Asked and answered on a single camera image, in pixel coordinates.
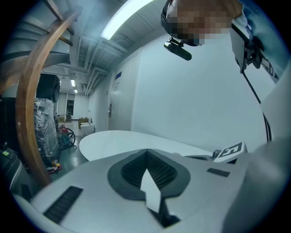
door handle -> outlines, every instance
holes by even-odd
[[[110,106],[109,106],[109,108],[108,108],[108,113],[109,113],[109,117],[111,117],[111,109],[112,109],[112,103],[110,103]]]

oval table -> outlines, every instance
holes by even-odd
[[[209,151],[180,142],[144,133],[119,130],[90,134],[81,140],[79,147],[83,156],[89,161],[140,149],[159,149],[169,153],[176,152],[182,156],[212,156]]]

plastic-wrapped equipment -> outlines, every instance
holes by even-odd
[[[60,146],[55,129],[54,103],[48,99],[35,98],[34,105],[35,136],[40,155],[49,166],[59,160]]]

person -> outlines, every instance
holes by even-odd
[[[250,40],[259,39],[267,61],[262,65],[277,81],[290,53],[272,21],[252,0],[168,0],[161,24],[171,36],[196,46],[215,34],[227,33],[233,20],[247,31]]]

fluorescent light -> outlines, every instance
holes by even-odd
[[[72,86],[75,86],[75,80],[71,79]]]
[[[128,0],[123,6],[115,13],[105,29],[101,33],[101,37],[110,40],[114,33],[120,28],[120,26],[128,20],[134,13],[146,4],[153,0]]]

